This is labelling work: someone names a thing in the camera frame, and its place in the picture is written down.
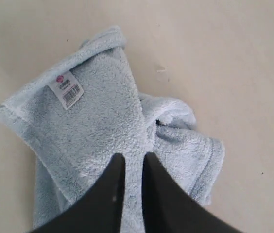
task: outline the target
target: black object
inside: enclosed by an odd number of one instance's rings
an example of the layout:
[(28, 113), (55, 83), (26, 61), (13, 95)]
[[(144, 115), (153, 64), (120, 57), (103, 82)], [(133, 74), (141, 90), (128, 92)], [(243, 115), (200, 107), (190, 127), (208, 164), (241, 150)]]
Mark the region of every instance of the black object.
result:
[[(70, 209), (31, 233), (118, 233), (123, 209), (125, 159), (113, 155), (96, 183)], [(147, 153), (142, 172), (146, 233), (240, 233), (190, 198)]]

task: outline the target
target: barcode sticker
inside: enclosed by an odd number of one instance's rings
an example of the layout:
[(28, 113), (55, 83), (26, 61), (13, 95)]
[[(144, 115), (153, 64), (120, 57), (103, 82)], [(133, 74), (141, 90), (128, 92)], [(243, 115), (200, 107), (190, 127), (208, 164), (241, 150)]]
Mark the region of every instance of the barcode sticker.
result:
[(59, 75), (48, 86), (62, 103), (65, 110), (72, 107), (84, 93), (81, 85), (70, 71)]

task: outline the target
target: red logo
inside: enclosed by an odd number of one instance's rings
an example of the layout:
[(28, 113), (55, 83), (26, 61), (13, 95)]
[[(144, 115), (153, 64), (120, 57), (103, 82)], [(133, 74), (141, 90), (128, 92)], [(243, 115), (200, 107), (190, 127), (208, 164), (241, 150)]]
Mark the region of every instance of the red logo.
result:
[(64, 81), (64, 76), (63, 75), (59, 75), (57, 78), (56, 78), (56, 81), (58, 83), (62, 83)]

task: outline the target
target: beige surface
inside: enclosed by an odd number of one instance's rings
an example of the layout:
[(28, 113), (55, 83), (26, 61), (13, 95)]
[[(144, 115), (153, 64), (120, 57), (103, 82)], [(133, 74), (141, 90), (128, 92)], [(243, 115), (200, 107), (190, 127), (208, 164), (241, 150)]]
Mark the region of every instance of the beige surface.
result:
[[(208, 209), (274, 233), (274, 1), (0, 0), (0, 103), (113, 24), (138, 88), (183, 99), (225, 142)], [(0, 232), (31, 228), (33, 186), (34, 154), (0, 125)]]

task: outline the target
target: light blue towel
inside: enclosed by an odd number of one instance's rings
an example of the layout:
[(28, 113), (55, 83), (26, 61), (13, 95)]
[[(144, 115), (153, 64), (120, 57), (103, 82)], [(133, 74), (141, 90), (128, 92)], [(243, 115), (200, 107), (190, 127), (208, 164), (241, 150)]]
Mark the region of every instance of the light blue towel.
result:
[[(74, 204), (116, 152), (126, 159), (122, 233), (144, 232), (141, 175), (148, 151), (198, 203), (210, 202), (222, 143), (194, 130), (193, 111), (181, 100), (138, 93), (124, 45), (121, 30), (110, 28), (0, 106), (0, 122), (37, 156), (34, 227)], [(65, 110), (48, 85), (69, 70), (85, 92)]]

